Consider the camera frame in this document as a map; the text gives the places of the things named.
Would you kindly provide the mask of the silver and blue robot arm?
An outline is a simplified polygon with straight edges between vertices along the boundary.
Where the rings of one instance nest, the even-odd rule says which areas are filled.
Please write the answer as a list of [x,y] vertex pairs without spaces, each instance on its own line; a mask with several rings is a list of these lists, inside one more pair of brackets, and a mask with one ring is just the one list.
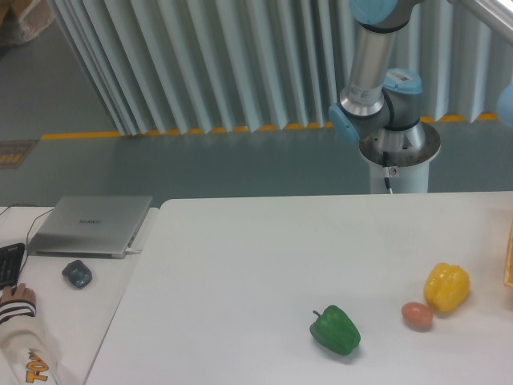
[[[338,102],[329,107],[336,132],[349,142],[358,141],[379,127],[391,125],[392,113],[383,92],[392,46],[398,31],[424,1],[349,1],[360,27],[349,81]],[[448,1],[461,4],[512,45],[512,1]],[[512,127],[512,83],[500,94],[496,114]],[[387,123],[375,123],[385,106]]]

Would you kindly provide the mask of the person's hand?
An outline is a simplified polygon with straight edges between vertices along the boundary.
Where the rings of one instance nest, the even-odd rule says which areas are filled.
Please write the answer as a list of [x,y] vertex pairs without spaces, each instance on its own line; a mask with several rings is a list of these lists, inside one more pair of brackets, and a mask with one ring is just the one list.
[[28,314],[37,313],[36,293],[25,283],[17,286],[5,286],[1,296],[1,314]]

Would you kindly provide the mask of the white striped sleeve forearm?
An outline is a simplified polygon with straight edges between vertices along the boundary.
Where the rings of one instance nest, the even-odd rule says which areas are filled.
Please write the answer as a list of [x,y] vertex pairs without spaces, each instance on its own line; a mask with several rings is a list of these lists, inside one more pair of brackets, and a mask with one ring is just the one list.
[[54,342],[27,300],[1,304],[1,383],[63,384]]

